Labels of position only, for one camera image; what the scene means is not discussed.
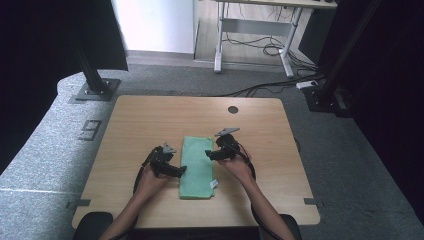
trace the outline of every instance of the grey carpet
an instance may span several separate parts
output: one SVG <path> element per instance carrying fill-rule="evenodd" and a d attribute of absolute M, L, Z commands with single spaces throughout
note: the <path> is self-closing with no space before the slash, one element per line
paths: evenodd
<path fill-rule="evenodd" d="M 110 102 L 71 104 L 84 77 L 58 85 L 58 97 L 26 145 L 0 176 L 0 239 L 70 239 L 75 202 L 120 95 L 210 96 L 286 80 L 281 73 L 130 65 L 101 71 L 122 80 Z M 424 239 L 424 228 L 352 119 L 310 112 L 294 87 L 255 97 L 283 101 L 321 222 L 300 226 L 303 239 Z M 100 120 L 93 141 L 79 140 L 87 120 Z"/>

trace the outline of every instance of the folded towel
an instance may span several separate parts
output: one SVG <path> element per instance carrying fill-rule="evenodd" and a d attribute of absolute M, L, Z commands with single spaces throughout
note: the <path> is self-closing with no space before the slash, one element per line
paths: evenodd
<path fill-rule="evenodd" d="M 214 195 L 210 186 L 213 162 L 205 150 L 213 150 L 211 138 L 184 137 L 181 166 L 187 166 L 187 170 L 180 178 L 181 199 L 207 199 Z"/>

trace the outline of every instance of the circular hole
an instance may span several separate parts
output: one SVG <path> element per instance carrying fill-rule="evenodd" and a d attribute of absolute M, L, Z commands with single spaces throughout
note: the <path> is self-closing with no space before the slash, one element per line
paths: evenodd
<path fill-rule="evenodd" d="M 228 111 L 232 114 L 236 114 L 236 113 L 238 113 L 238 108 L 236 106 L 230 106 L 228 108 Z"/>

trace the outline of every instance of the table leg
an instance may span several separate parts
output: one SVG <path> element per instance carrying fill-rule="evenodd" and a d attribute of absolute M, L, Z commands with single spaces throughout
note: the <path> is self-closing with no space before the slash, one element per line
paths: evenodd
<path fill-rule="evenodd" d="M 225 9 L 225 3 L 219 2 L 218 3 L 218 44 L 216 45 L 215 49 L 215 67 L 214 72 L 220 73 L 221 72 L 221 62 L 222 62 L 222 23 L 224 20 L 224 9 Z"/>
<path fill-rule="evenodd" d="M 284 48 L 280 50 L 281 61 L 283 62 L 284 69 L 286 70 L 286 75 L 288 78 L 293 78 L 294 74 L 290 66 L 290 62 L 287 58 L 287 54 L 290 51 L 290 45 L 293 41 L 294 33 L 296 32 L 297 25 L 299 23 L 300 15 L 302 14 L 302 7 L 297 7 L 295 10 L 294 20 L 290 28 L 289 35 L 287 36 L 286 44 Z"/>

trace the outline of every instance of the wooden table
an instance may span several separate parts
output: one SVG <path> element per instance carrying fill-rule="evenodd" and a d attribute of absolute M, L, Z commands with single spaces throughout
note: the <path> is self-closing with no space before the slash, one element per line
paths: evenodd
<path fill-rule="evenodd" d="M 258 35 L 271 35 L 286 37 L 284 48 L 280 50 L 281 61 L 288 78 L 293 78 L 294 74 L 287 58 L 290 45 L 299 24 L 300 15 L 303 8 L 334 9 L 337 4 L 327 3 L 324 0 L 215 0 L 218 5 L 218 43 L 215 49 L 215 73 L 221 72 L 222 62 L 222 33 L 245 33 Z M 231 19 L 225 16 L 225 3 L 243 3 L 256 5 L 273 5 L 295 7 L 294 17 L 291 23 L 271 22 L 271 21 L 252 21 L 246 19 Z"/>
<path fill-rule="evenodd" d="M 238 112 L 230 113 L 230 106 Z M 317 224 L 317 207 L 304 203 L 313 196 L 279 99 L 121 96 L 82 194 L 90 205 L 77 208 L 73 227 L 88 212 L 117 217 L 132 195 L 141 163 L 155 146 L 172 145 L 178 152 L 170 163 L 180 166 L 184 136 L 213 137 L 228 127 L 240 128 L 233 136 L 252 155 L 257 182 L 276 210 L 291 214 L 299 224 Z M 179 179 L 174 178 L 146 205 L 137 227 L 256 225 L 237 180 L 216 162 L 214 170 L 219 182 L 214 197 L 180 200 Z"/>

